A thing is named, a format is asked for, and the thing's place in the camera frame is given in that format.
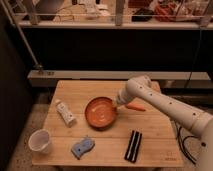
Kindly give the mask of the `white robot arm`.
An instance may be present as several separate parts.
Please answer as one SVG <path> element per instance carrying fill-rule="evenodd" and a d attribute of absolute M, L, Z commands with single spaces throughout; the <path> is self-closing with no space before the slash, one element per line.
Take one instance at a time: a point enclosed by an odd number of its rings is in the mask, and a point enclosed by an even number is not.
<path fill-rule="evenodd" d="M 146 75 L 129 79 L 118 91 L 114 105 L 126 105 L 135 98 L 145 100 L 196 136 L 201 147 L 195 171 L 213 171 L 213 115 L 153 90 Z"/>

